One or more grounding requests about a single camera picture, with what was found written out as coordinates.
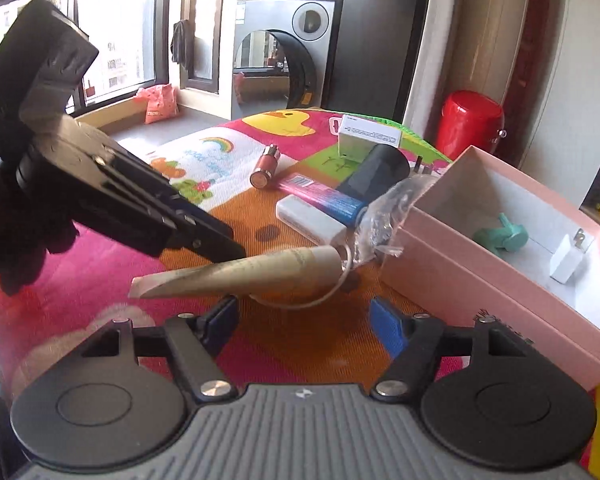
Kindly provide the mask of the black gloved left hand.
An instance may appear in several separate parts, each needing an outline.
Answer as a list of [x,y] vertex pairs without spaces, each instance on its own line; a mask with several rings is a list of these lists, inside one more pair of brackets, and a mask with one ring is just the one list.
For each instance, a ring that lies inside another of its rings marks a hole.
[[0,177],[0,286],[15,295],[40,276],[48,254],[62,254],[79,232],[71,219],[50,216]]

